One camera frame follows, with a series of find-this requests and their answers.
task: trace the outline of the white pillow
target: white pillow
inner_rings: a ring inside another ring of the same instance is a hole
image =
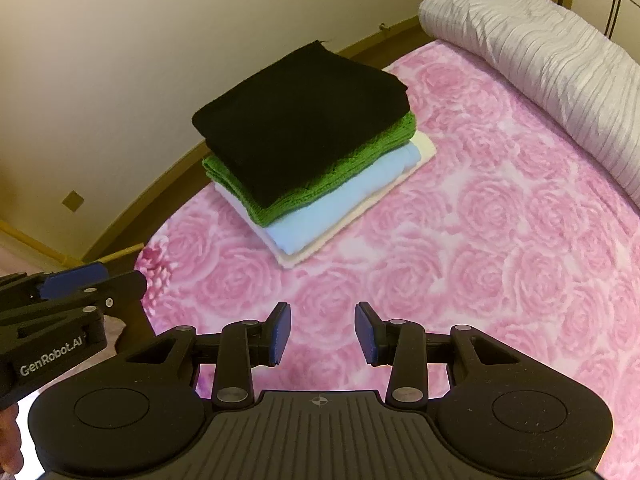
[[[640,206],[640,66],[549,0],[424,0],[422,28],[481,56]]]

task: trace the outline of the blue plastic part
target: blue plastic part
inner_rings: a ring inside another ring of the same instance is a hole
[[[40,299],[59,300],[73,294],[79,288],[101,282],[108,277],[109,271],[100,262],[63,270],[46,277],[40,285]]]
[[[354,324],[364,358],[367,360],[367,364],[374,364],[378,360],[378,348],[376,348],[376,341],[373,335],[373,325],[359,304],[356,305]]]
[[[273,327],[273,333],[271,334],[271,347],[269,348],[269,361],[271,366],[280,364],[282,354],[284,353],[285,346],[289,340],[289,334],[291,332],[291,307],[287,305],[275,326]]]

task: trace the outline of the bed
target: bed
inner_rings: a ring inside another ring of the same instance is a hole
[[[281,269],[210,184],[152,237],[136,267],[160,333],[263,319],[293,326],[256,390],[378,389],[353,307],[430,332],[471,324],[575,378],[609,405],[608,480],[640,478],[640,232],[617,184],[545,112],[479,57],[435,41],[388,68],[438,153],[321,251]],[[430,395],[447,389],[430,365]],[[201,395],[212,369],[203,370]]]

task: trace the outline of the white towel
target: white towel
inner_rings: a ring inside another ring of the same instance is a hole
[[[325,231],[319,238],[316,238],[315,241],[310,243],[301,251],[295,254],[285,254],[279,248],[276,247],[275,243],[271,240],[266,231],[255,224],[250,218],[249,215],[242,205],[242,203],[231,193],[229,193],[224,186],[216,183],[216,189],[220,192],[220,194],[231,204],[231,207],[236,210],[236,212],[244,219],[249,227],[252,229],[254,233],[258,235],[260,240],[264,242],[264,244],[269,248],[269,250],[276,257],[278,263],[285,269],[292,269],[298,263],[306,260],[309,256],[314,254],[316,251],[320,250],[325,243],[327,243],[331,238],[340,232],[341,229],[347,227],[351,222],[361,216],[367,209],[376,205],[380,200],[384,198],[384,196],[389,193],[393,188],[404,182],[409,176],[411,176],[418,168],[421,168],[428,160],[433,157],[436,153],[436,147],[431,142],[431,139],[422,132],[416,132],[415,135],[411,138],[411,141],[420,151],[420,162],[418,162],[414,167],[412,167],[409,171],[403,173],[398,178],[396,178],[391,184],[383,187],[376,193],[369,196],[366,200],[360,202],[358,206],[352,209],[346,216],[342,218],[336,225],[334,225],[329,230]]]

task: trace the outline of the human hand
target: human hand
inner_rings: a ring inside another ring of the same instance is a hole
[[[5,472],[14,475],[24,465],[24,459],[22,458],[22,453],[20,453],[20,446],[22,445],[20,429],[15,421],[17,417],[17,404],[0,412],[0,466]]]

